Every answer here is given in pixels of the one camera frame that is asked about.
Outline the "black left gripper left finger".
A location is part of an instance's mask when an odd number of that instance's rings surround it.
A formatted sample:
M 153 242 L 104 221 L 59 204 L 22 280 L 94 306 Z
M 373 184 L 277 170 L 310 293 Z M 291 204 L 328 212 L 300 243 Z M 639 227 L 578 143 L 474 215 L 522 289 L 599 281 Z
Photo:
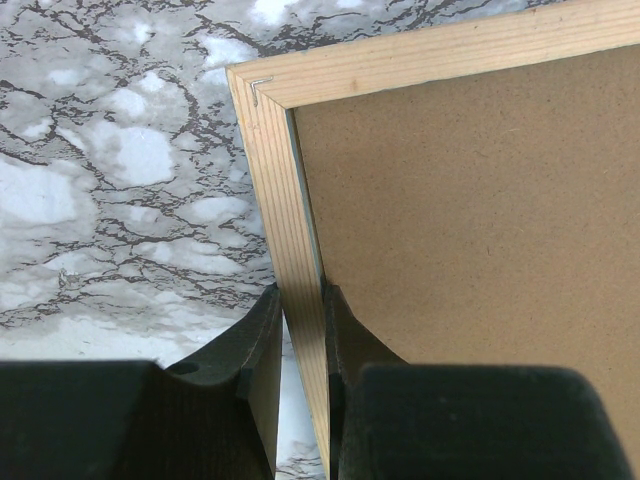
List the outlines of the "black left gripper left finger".
M 5 479 L 271 479 L 281 296 L 163 368 L 148 360 L 5 361 Z

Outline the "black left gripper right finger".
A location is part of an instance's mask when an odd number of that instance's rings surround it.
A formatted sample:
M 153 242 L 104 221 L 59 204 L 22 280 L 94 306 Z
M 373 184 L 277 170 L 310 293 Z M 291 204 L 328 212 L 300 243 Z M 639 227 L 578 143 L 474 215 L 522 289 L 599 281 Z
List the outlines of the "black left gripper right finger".
M 595 389 L 558 367 L 410 364 L 324 296 L 333 479 L 629 479 Z

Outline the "blue picture frame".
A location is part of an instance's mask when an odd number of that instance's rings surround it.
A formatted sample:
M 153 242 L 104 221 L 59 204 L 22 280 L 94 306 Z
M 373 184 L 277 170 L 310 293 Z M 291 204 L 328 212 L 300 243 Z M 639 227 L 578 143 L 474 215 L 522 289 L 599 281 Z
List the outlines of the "blue picture frame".
M 324 270 L 295 108 L 639 40 L 635 1 L 566 1 L 260 58 L 226 69 L 321 460 L 330 459 Z

